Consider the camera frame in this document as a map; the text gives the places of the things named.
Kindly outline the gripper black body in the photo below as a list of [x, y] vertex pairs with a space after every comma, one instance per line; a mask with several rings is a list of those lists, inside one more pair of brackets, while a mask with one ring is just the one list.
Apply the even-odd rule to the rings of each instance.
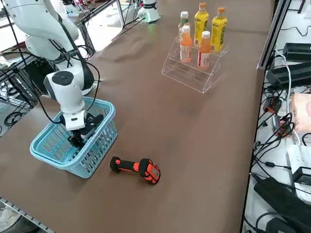
[[81, 138], [83, 140], [87, 140], [90, 136], [92, 136], [103, 119], [103, 115], [93, 116], [91, 113], [87, 113], [85, 127], [79, 130]]

